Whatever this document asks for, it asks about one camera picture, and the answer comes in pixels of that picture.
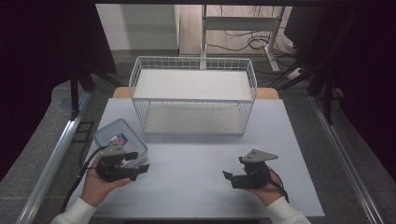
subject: white cardboard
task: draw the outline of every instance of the white cardboard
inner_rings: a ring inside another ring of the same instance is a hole
[[[267,165],[281,176],[290,204],[308,217],[324,216],[281,100],[257,100],[243,136],[143,135],[130,99],[110,99],[99,128],[125,119],[148,145],[148,172],[113,190],[95,217],[123,219],[261,218],[265,206],[233,189],[222,171],[243,175],[238,157],[252,148],[276,154]],[[97,146],[92,144],[91,154]],[[70,202],[80,195],[82,183]]]

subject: metal wire shelf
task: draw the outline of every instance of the metal wire shelf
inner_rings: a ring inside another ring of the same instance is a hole
[[[129,87],[145,133],[241,135],[257,83],[249,59],[138,57]]]

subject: human hand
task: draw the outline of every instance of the human hand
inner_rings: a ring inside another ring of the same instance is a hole
[[[279,176],[277,176],[274,172],[271,172],[274,171],[272,168],[268,168],[270,170],[271,179],[273,179],[279,186],[282,186],[282,181],[280,180]],[[279,192],[279,190],[269,183],[260,189],[246,190],[254,193],[257,197],[259,197],[260,201],[262,201],[265,206],[270,205],[271,203],[282,197],[282,194]]]
[[[81,194],[81,199],[94,207],[101,203],[111,190],[125,186],[131,182],[130,178],[124,178],[114,182],[106,182],[94,169],[99,160],[100,158],[97,157],[92,164],[92,168],[88,170]]]

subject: wooden table edge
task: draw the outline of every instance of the wooden table edge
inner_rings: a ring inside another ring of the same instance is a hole
[[[124,99],[131,98],[129,87],[118,87],[114,91],[113,98]],[[278,100],[279,95],[274,88],[257,88],[257,100]]]

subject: plastic container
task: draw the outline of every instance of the plastic container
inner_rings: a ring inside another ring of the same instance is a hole
[[[119,138],[119,141],[128,152],[139,153],[136,160],[126,161],[123,167],[135,168],[147,157],[148,147],[134,133],[124,119],[117,119],[107,124],[107,126],[101,128],[93,135],[93,139],[99,147],[108,146],[110,141],[115,137]]]

